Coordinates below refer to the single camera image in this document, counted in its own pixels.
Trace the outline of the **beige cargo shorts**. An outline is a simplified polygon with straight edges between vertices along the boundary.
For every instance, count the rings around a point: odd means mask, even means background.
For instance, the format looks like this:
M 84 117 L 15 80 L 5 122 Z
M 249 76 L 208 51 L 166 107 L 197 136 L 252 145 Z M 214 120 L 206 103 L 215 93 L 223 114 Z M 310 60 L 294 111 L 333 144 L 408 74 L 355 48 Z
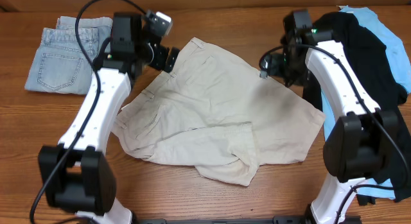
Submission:
M 247 186 L 264 164 L 303 161 L 324 120 L 240 57 L 193 38 L 172 72 L 122 108 L 112 131 L 132 157 Z

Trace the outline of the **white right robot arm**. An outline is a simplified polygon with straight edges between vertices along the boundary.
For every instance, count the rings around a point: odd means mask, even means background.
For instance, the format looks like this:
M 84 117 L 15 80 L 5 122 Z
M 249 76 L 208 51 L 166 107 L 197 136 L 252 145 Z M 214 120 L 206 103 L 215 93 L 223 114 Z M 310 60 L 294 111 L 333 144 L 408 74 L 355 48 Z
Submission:
M 276 216 L 274 223 L 361 223 L 345 215 L 358 190 L 389 164 L 398 119 L 383 112 L 351 69 L 333 30 L 312 25 L 307 10 L 283 19 L 284 42 L 260 58 L 260 77 L 281 77 L 287 87 L 311 76 L 318 81 L 333 111 L 335 125 L 323 147 L 328 171 L 319 195 L 302 216 Z

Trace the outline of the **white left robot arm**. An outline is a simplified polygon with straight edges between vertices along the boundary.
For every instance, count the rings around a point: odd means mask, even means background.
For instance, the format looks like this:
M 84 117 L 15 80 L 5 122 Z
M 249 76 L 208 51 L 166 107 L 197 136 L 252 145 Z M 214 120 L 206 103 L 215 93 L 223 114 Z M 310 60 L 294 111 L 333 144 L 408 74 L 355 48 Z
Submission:
M 105 152 L 119 108 L 143 68 L 173 69 L 179 50 L 161 45 L 172 24 L 161 12 L 115 13 L 72 125 L 56 146 L 43 146 L 39 152 L 39 194 L 49 206 L 73 213 L 75 221 L 136 223 L 135 214 L 116 198 L 116 179 Z

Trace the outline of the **folded light blue jeans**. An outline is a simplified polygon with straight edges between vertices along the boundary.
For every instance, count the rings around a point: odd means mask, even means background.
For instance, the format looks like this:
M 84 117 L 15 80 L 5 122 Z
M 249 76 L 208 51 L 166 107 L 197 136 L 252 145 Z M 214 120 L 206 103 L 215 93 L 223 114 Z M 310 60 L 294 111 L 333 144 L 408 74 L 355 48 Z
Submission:
M 87 94 L 92 69 L 75 35 L 74 17 L 61 16 L 55 29 L 44 28 L 24 88 L 35 92 Z M 78 33 L 83 48 L 94 60 L 110 36 L 112 19 L 80 19 Z

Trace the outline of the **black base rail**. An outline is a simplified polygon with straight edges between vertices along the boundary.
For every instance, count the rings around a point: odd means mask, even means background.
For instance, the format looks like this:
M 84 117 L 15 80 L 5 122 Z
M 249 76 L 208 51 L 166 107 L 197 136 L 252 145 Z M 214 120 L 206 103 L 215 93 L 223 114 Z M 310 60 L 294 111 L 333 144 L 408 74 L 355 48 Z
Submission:
M 227 220 L 179 220 L 166 219 L 137 220 L 137 224 L 314 224 L 304 216 L 274 216 L 264 219 L 227 219 Z

